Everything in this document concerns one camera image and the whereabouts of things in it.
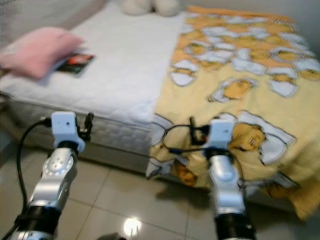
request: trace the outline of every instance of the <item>black cable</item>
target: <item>black cable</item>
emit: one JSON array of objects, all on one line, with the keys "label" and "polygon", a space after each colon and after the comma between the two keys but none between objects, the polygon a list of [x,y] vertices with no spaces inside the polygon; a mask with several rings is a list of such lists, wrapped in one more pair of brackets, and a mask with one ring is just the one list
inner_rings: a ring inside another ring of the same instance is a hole
[{"label": "black cable", "polygon": [[21,213],[24,214],[27,210],[27,205],[28,205],[28,194],[27,194],[27,190],[26,190],[26,186],[25,186],[25,181],[24,181],[24,177],[22,174],[22,170],[21,170],[21,155],[22,155],[22,148],[24,146],[24,142],[25,139],[27,138],[27,135],[30,133],[30,131],[32,129],[34,129],[36,126],[39,125],[43,125],[44,121],[40,120],[36,123],[34,123],[33,125],[31,125],[22,135],[19,145],[18,145],[18,149],[17,149],[17,154],[16,154],[16,172],[18,174],[18,179],[19,179],[19,186],[20,186],[20,190],[22,193],[22,211]]},{"label": "black cable", "polygon": [[[34,129],[36,126],[44,125],[46,127],[51,127],[51,119],[49,117],[43,118],[40,121],[34,123],[31,125],[22,135],[20,142],[18,144],[17,148],[17,154],[16,154],[16,171],[19,179],[19,186],[22,193],[22,210],[21,214],[26,213],[27,207],[28,207],[28,194],[25,186],[24,177],[22,174],[21,169],[21,155],[22,155],[22,148],[24,146],[25,139],[27,138],[27,135],[30,133],[32,129]],[[7,240],[12,233],[16,230],[16,228],[19,226],[17,222],[14,223],[12,228],[4,235],[4,237],[1,240]]]},{"label": "black cable", "polygon": [[162,141],[162,146],[164,146],[166,149],[169,150],[170,153],[172,154],[182,154],[182,153],[189,153],[189,152],[196,152],[196,151],[202,151],[202,150],[206,150],[207,148],[193,148],[193,149],[180,149],[180,148],[174,148],[174,147],[168,147],[165,144],[165,138],[167,136],[167,134],[175,128],[181,128],[181,127],[188,127],[190,128],[191,125],[189,124],[178,124],[178,125],[174,125],[168,129],[165,130],[164,135],[163,135],[163,141]]}]

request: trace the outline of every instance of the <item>wall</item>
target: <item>wall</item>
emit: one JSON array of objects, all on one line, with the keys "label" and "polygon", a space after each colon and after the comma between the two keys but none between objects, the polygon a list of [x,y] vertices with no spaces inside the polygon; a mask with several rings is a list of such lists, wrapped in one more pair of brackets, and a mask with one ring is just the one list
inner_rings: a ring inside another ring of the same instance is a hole
[{"label": "wall", "polygon": [[0,153],[13,141],[12,137],[3,129],[0,129]]},{"label": "wall", "polygon": [[0,48],[19,36],[44,26],[61,26],[70,18],[81,20],[107,0],[15,0],[0,7]]},{"label": "wall", "polygon": [[295,20],[312,50],[320,57],[320,0],[183,0],[210,8],[259,11],[289,16]]},{"label": "wall", "polygon": [[[93,0],[16,0],[10,15],[1,13],[1,25],[11,18],[10,35],[15,38],[31,29],[66,19]],[[192,5],[286,15],[294,19],[311,47],[320,56],[320,0],[181,0]]]}]

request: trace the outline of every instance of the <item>black joint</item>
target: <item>black joint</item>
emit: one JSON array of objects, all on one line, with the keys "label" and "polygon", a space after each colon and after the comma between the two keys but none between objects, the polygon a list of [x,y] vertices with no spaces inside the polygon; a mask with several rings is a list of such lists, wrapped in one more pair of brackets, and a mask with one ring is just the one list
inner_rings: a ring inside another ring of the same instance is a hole
[{"label": "black joint", "polygon": [[198,130],[200,130],[204,135],[208,136],[210,131],[210,125],[203,125],[200,127],[197,127]]},{"label": "black joint", "polygon": [[234,155],[228,150],[228,149],[222,149],[222,148],[215,148],[215,147],[210,147],[204,151],[206,159],[210,159],[213,156],[217,155],[225,155],[229,157],[231,160],[234,159]]},{"label": "black joint", "polygon": [[248,217],[239,213],[221,214],[215,218],[216,232],[219,240],[256,239],[256,231]]},{"label": "black joint", "polygon": [[78,135],[85,142],[89,142],[91,140],[91,136],[87,132],[80,132]]},{"label": "black joint", "polygon": [[50,235],[55,233],[61,212],[52,207],[31,206],[25,214],[19,215],[15,223],[18,231],[37,231]]},{"label": "black joint", "polygon": [[51,128],[52,127],[51,117],[42,118],[42,124],[47,128]]},{"label": "black joint", "polygon": [[92,120],[94,119],[94,117],[95,115],[93,112],[89,112],[88,115],[85,117],[84,127],[86,129],[92,127]]},{"label": "black joint", "polygon": [[58,148],[72,149],[75,153],[78,154],[78,144],[74,141],[62,141],[58,144]]}]

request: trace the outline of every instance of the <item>floor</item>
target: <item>floor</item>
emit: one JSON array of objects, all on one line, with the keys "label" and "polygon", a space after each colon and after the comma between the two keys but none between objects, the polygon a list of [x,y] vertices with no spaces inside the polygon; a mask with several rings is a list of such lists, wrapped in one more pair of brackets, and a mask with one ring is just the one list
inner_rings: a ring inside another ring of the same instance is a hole
[{"label": "floor", "polygon": [[[47,153],[27,149],[22,169],[28,194]],[[79,161],[78,175],[58,226],[59,240],[96,240],[114,232],[132,240],[216,240],[205,192],[119,169]],[[21,209],[12,156],[0,169],[0,237]],[[292,213],[251,204],[258,240],[320,240],[320,218],[301,223]]]}]

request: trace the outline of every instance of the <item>quilted mattress cover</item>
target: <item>quilted mattress cover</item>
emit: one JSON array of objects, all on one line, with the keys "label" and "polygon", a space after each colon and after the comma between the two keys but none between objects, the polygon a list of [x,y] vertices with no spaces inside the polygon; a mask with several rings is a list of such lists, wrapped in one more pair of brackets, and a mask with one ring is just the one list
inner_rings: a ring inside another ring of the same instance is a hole
[{"label": "quilted mattress cover", "polygon": [[92,141],[148,154],[154,107],[183,19],[127,16],[111,1],[72,30],[85,40],[85,53],[96,55],[80,78],[53,72],[34,81],[8,74],[0,91],[24,125],[56,110],[94,112]]}]

